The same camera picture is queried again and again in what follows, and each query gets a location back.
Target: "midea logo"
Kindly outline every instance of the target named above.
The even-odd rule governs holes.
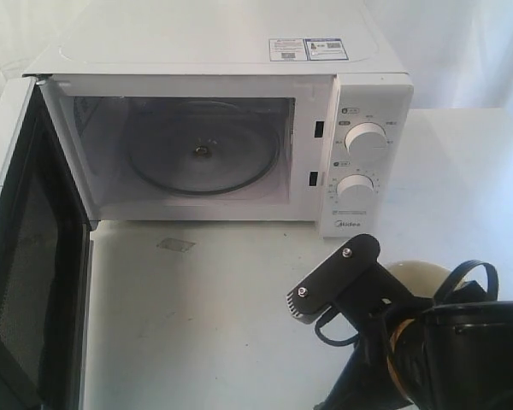
[[[345,220],[337,220],[336,222],[334,222],[334,226],[336,226],[337,228],[349,228],[352,226],[361,226],[361,224],[359,222],[347,222]]]

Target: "timer knob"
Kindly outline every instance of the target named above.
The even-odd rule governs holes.
[[[348,131],[345,147],[354,161],[377,161],[387,152],[386,133],[378,124],[364,122]]]
[[[336,186],[336,194],[344,206],[365,204],[374,194],[373,181],[364,175],[350,175],[342,179]]]

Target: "microwave oven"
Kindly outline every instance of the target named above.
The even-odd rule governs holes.
[[[356,0],[97,0],[0,100],[0,408],[76,409],[99,220],[372,231],[413,86]]]

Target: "microwave door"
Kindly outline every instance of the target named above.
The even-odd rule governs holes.
[[[90,224],[36,86],[0,100],[0,408],[81,408]]]

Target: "table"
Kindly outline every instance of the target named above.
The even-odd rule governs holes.
[[[374,234],[384,264],[490,261],[513,299],[507,114],[411,111]],[[312,224],[108,221],[92,239],[85,410],[311,409],[351,353],[286,309],[286,292],[342,243]],[[327,333],[353,330],[337,318]]]

